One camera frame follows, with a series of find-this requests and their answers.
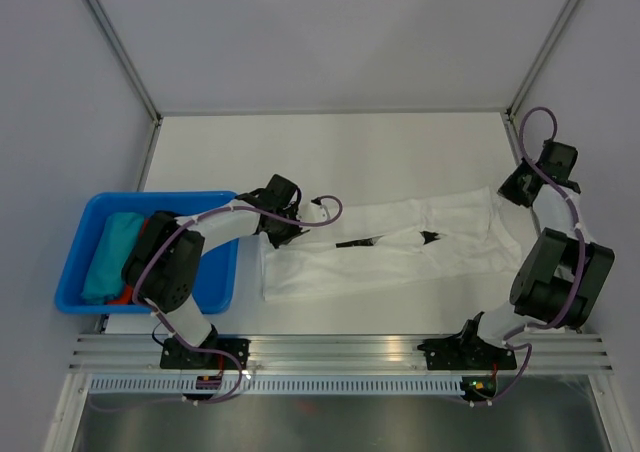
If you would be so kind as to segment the red rolled t shirt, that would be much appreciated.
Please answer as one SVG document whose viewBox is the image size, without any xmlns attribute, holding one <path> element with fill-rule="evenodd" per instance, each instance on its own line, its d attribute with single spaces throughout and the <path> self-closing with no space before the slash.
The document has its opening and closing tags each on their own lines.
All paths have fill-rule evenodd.
<svg viewBox="0 0 640 452">
<path fill-rule="evenodd" d="M 149 222 L 149 219 L 145 218 L 141 228 L 139 229 L 138 238 L 140 238 L 144 233 L 148 222 Z M 130 285 L 124 284 L 120 295 L 115 299 L 108 301 L 107 304 L 116 305 L 116 306 L 129 305 L 132 303 L 132 295 L 133 295 L 133 288 Z"/>
</svg>

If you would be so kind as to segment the teal rolled t shirt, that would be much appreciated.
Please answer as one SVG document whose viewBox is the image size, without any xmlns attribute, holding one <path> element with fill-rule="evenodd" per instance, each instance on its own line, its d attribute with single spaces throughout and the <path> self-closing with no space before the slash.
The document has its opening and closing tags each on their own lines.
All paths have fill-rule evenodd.
<svg viewBox="0 0 640 452">
<path fill-rule="evenodd" d="M 144 219 L 134 212 L 117 212 L 106 219 L 81 292 L 86 304 L 108 305 L 120 295 L 125 284 L 121 272 Z"/>
</svg>

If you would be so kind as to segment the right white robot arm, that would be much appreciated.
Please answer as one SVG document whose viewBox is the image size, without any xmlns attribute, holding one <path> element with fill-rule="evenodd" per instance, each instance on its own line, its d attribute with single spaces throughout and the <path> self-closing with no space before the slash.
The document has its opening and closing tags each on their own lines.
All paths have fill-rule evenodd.
<svg viewBox="0 0 640 452">
<path fill-rule="evenodd" d="M 570 179 L 575 147 L 544 142 L 534 165 L 523 160 L 499 188 L 508 201 L 532 209 L 540 234 L 501 307 L 468 320 L 456 343 L 459 360 L 478 367 L 500 361 L 516 329 L 578 329 L 591 314 L 613 266 L 612 249 L 589 237 L 579 213 L 580 187 Z"/>
</svg>

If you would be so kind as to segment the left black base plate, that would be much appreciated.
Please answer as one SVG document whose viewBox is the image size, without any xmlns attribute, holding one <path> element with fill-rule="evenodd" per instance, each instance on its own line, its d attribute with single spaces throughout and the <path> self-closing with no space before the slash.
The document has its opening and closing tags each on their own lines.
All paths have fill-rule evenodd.
<svg viewBox="0 0 640 452">
<path fill-rule="evenodd" d="M 167 370 L 237 370 L 244 369 L 249 358 L 248 339 L 219 338 L 212 332 L 198 346 L 207 352 L 195 351 L 195 346 L 186 347 L 177 338 L 163 342 L 159 366 Z"/>
</svg>

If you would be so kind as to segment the white printed t shirt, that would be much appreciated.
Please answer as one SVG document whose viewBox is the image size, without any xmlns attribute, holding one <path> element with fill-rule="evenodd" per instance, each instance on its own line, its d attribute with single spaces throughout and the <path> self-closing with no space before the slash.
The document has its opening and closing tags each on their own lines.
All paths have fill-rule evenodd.
<svg viewBox="0 0 640 452">
<path fill-rule="evenodd" d="M 368 293 L 465 275 L 515 272 L 518 242 L 489 188 L 440 197 L 328 207 L 338 217 L 288 245 L 262 246 L 267 302 Z"/>
</svg>

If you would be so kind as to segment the aluminium mounting rail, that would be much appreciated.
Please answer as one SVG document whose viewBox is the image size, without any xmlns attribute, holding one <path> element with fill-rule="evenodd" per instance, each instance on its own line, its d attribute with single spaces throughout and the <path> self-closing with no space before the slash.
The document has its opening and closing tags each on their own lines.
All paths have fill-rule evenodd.
<svg viewBox="0 0 640 452">
<path fill-rule="evenodd" d="M 596 334 L 534 334 L 526 372 L 532 375 L 611 374 Z M 421 375 L 429 371 L 418 335 L 254 335 L 250 371 L 268 375 Z M 161 347 L 145 335 L 83 334 L 73 346 L 73 372 L 160 372 Z"/>
</svg>

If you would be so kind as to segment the blue plastic bin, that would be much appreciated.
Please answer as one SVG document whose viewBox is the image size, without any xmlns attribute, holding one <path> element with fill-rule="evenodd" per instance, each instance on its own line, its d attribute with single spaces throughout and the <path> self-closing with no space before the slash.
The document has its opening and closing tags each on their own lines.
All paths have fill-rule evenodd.
<svg viewBox="0 0 640 452">
<path fill-rule="evenodd" d="M 116 212 L 145 217 L 156 211 L 180 216 L 220 208 L 235 197 L 231 191 L 105 192 L 86 204 L 55 293 L 56 308 L 65 314 L 148 314 L 138 305 L 89 305 L 81 298 L 85 277 L 107 218 Z M 193 287 L 193 298 L 205 314 L 219 314 L 231 303 L 238 242 L 224 244 L 204 255 Z"/>
</svg>

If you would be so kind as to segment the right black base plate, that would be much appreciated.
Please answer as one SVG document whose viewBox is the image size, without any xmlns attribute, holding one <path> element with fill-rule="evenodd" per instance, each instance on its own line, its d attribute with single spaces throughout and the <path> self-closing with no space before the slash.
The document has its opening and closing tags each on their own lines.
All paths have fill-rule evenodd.
<svg viewBox="0 0 640 452">
<path fill-rule="evenodd" d="M 426 339 L 417 350 L 423 353 L 430 371 L 491 371 L 494 367 L 499 371 L 512 371 L 517 368 L 512 351 L 480 339 Z"/>
</svg>

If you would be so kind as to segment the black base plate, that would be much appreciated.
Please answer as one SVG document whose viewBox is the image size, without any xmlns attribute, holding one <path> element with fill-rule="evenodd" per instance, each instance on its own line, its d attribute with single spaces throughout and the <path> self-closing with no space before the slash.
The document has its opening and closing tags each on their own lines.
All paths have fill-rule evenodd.
<svg viewBox="0 0 640 452">
<path fill-rule="evenodd" d="M 159 366 L 167 370 L 237 370 L 244 369 L 249 358 L 248 339 L 219 338 L 212 332 L 198 346 L 207 352 L 195 351 L 195 346 L 186 347 L 177 338 L 163 342 Z"/>
<path fill-rule="evenodd" d="M 512 371 L 517 368 L 512 351 L 480 339 L 426 339 L 417 350 L 423 353 L 430 371 L 491 371 L 494 367 L 499 371 Z"/>
</svg>

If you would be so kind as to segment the right aluminium frame post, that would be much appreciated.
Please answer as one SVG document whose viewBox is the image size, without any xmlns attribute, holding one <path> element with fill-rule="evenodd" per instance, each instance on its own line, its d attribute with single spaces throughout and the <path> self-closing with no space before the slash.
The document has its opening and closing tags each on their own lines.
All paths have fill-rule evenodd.
<svg viewBox="0 0 640 452">
<path fill-rule="evenodd" d="M 556 15 L 551 28 L 539 47 L 533 62 L 527 69 L 524 78 L 520 82 L 516 92 L 505 110 L 506 117 L 511 123 L 524 104 L 529 92 L 536 83 L 546 64 L 553 55 L 555 49 L 568 31 L 571 22 L 576 16 L 584 0 L 565 0 Z"/>
</svg>

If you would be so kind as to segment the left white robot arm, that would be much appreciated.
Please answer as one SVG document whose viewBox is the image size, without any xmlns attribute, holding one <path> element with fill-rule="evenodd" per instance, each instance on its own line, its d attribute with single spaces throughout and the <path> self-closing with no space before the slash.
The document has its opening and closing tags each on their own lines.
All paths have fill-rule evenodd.
<svg viewBox="0 0 640 452">
<path fill-rule="evenodd" d="M 172 347 L 195 367 L 218 356 L 218 333 L 193 298 L 201 258 L 239 238 L 265 234 L 280 246 L 303 234 L 297 223 L 302 194 L 274 175 L 262 188 L 236 196 L 225 206 L 193 216 L 154 213 L 126 259 L 121 276 L 133 301 L 157 314 L 172 334 Z"/>
</svg>

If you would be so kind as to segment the left aluminium frame post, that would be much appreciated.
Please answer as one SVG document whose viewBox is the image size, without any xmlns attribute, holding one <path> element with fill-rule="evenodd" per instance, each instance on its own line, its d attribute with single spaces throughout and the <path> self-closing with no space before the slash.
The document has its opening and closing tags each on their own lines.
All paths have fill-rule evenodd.
<svg viewBox="0 0 640 452">
<path fill-rule="evenodd" d="M 135 95 L 141 102 L 147 115 L 154 125 L 160 123 L 162 115 L 156 107 L 150 93 L 148 92 L 143 80 L 137 71 L 126 47 L 121 40 L 116 28 L 114 27 L 109 14 L 101 0 L 83 0 L 88 11 L 95 21 L 100 33 L 102 34 L 108 48 L 114 54 L 119 66 L 124 72 L 127 80 L 132 86 Z"/>
</svg>

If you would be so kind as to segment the aluminium frame post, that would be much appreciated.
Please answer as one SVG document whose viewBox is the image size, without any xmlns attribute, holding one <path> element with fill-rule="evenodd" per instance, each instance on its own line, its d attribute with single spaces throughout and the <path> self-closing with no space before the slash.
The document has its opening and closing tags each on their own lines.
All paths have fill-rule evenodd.
<svg viewBox="0 0 640 452">
<path fill-rule="evenodd" d="M 83 0 L 88 11 L 95 21 L 100 33 L 102 34 L 108 48 L 114 54 L 119 66 L 124 72 L 127 80 L 132 86 L 135 95 L 141 102 L 147 115 L 154 125 L 160 123 L 162 115 L 156 107 L 150 93 L 148 92 L 143 80 L 137 71 L 126 47 L 121 40 L 116 28 L 114 27 L 109 14 L 101 0 Z"/>
<path fill-rule="evenodd" d="M 511 123 L 524 104 L 529 92 L 536 83 L 546 64 L 553 55 L 555 49 L 568 31 L 571 22 L 576 16 L 584 0 L 565 0 L 556 15 L 551 28 L 539 47 L 533 62 L 527 69 L 524 78 L 520 82 L 516 92 L 505 110 L 506 117 Z"/>
</svg>

